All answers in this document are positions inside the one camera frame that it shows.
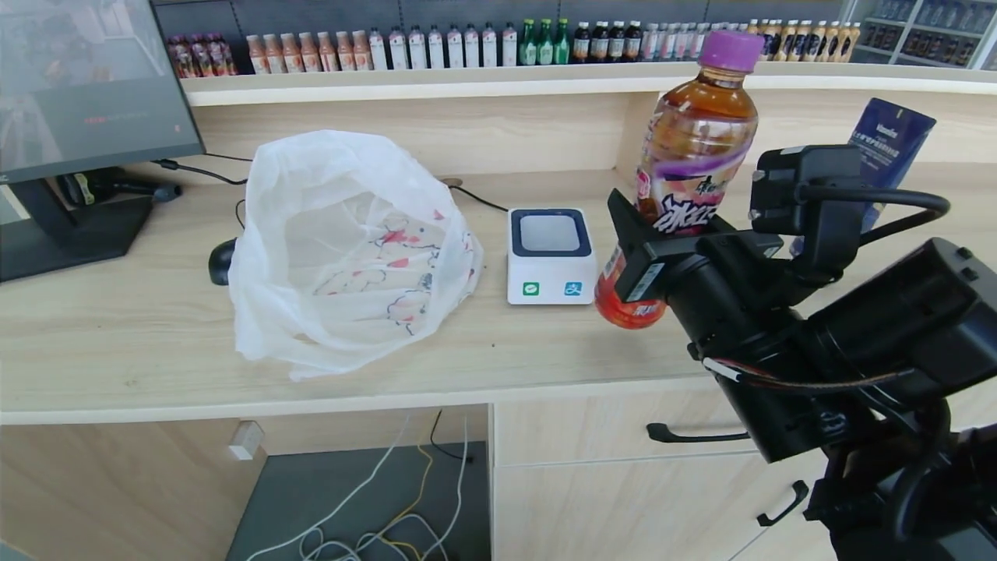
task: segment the yellow cable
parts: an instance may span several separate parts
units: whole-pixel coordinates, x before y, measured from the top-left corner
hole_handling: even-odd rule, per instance
[[[427,452],[426,450],[423,449],[423,440],[426,440],[427,438],[429,438],[431,430],[433,430],[433,424],[432,423],[430,423],[430,424],[428,424],[426,426],[426,431],[423,432],[423,435],[419,437],[419,442],[416,442],[416,449],[419,450],[420,454],[426,456],[426,459],[429,460],[429,463],[426,464],[426,470],[423,471],[423,482],[419,485],[419,496],[416,497],[416,500],[413,501],[413,503],[410,504],[408,507],[406,507],[405,510],[403,510],[400,513],[398,513],[398,516],[392,518],[391,522],[388,523],[389,526],[391,524],[394,524],[395,522],[397,522],[401,517],[403,517],[406,514],[412,512],[412,510],[414,508],[416,508],[416,505],[418,505],[419,502],[423,500],[423,491],[426,490],[426,478],[429,477],[430,468],[433,467],[433,456],[430,455],[429,452]],[[381,540],[384,541],[385,543],[390,543],[391,545],[395,545],[395,546],[404,545],[405,547],[408,547],[409,549],[412,550],[413,553],[416,554],[416,561],[423,561],[422,555],[419,555],[419,550],[417,550],[415,548],[415,546],[413,546],[411,543],[406,543],[404,541],[390,541],[390,540],[385,539],[383,537],[381,538]]]

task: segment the computer monitor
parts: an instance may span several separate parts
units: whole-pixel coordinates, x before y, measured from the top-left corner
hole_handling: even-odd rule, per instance
[[[46,178],[203,154],[150,0],[0,0],[0,281],[120,257],[149,197],[69,211]]]

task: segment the green bottle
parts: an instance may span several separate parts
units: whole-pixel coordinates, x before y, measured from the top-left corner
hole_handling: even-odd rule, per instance
[[[567,38],[567,18],[557,20],[557,44],[554,45],[554,64],[567,64],[571,57],[571,42]]]
[[[550,37],[550,20],[543,18],[540,20],[540,44],[536,55],[536,63],[541,65],[553,64],[554,62],[554,40]]]
[[[519,42],[519,65],[536,64],[536,37],[533,34],[533,20],[522,20],[522,39]]]

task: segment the monitor stand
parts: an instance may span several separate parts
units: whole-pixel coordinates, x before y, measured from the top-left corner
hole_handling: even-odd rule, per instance
[[[45,180],[8,187],[31,219],[0,225],[0,282],[119,258],[153,209],[138,197],[70,211]]]

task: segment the monitor screen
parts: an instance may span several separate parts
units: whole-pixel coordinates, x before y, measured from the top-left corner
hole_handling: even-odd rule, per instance
[[[0,184],[202,153],[150,0],[0,0]]]

